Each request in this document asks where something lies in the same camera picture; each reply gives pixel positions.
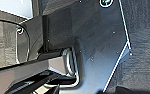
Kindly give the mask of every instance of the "gray surface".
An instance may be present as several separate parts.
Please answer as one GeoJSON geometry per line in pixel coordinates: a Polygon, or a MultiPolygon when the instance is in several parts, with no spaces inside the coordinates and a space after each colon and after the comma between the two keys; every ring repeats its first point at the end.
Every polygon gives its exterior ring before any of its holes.
{"type": "MultiPolygon", "coordinates": [[[[0,11],[0,19],[21,22],[23,19],[0,11]]],[[[0,22],[0,67],[16,64],[16,25],[0,22]]]]}
{"type": "Polygon", "coordinates": [[[108,86],[150,91],[150,0],[122,0],[133,56],[120,64],[108,86]]]}

